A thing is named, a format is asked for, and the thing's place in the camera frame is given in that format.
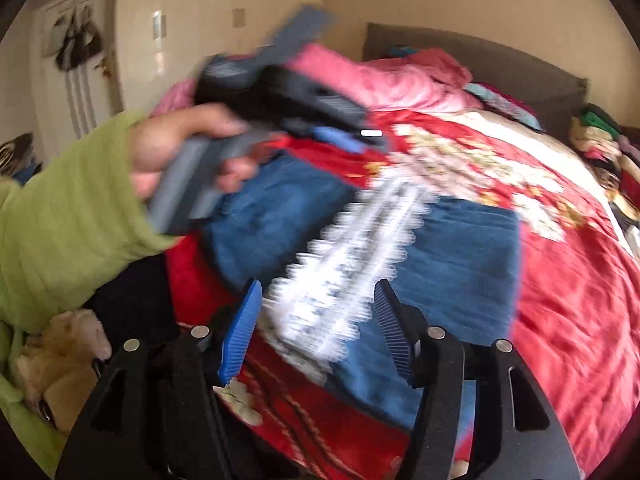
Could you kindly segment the green sleeve left forearm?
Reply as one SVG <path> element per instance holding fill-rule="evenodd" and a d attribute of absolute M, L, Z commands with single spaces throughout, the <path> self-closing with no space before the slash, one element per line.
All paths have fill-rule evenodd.
<path fill-rule="evenodd" d="M 26 184 L 1 181 L 1 319 L 35 333 L 138 259 L 175 241 L 155 232 L 130 178 L 136 113 L 111 118 Z"/>

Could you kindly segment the person's left hand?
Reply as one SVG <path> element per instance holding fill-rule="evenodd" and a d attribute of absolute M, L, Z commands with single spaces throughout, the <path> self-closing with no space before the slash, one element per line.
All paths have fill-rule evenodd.
<path fill-rule="evenodd" d="M 131 181 L 140 200 L 148 200 L 165 169 L 184 142 L 202 134 L 212 139 L 246 133 L 248 123 L 221 104 L 204 104 L 174 110 L 139 122 L 130 129 Z"/>

